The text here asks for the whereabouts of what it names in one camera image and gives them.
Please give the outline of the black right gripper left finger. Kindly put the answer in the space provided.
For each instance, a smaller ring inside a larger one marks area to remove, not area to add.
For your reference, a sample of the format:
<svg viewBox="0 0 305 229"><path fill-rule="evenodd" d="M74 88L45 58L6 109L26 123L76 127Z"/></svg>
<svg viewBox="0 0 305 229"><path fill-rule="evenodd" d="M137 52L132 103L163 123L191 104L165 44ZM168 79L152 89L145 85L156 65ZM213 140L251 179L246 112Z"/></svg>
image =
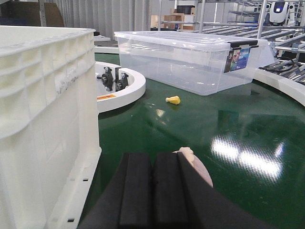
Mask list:
<svg viewBox="0 0 305 229"><path fill-rule="evenodd" d="M147 153L125 153L80 229L149 229L152 166Z"/></svg>

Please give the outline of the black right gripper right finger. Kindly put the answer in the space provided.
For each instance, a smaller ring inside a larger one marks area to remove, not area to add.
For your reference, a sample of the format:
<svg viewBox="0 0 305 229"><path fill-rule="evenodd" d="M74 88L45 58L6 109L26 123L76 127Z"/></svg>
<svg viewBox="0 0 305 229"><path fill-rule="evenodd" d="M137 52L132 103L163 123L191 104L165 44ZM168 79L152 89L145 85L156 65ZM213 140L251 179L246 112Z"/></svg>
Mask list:
<svg viewBox="0 0 305 229"><path fill-rule="evenodd" d="M159 153L153 179L156 229L272 228L212 188L181 152Z"/></svg>

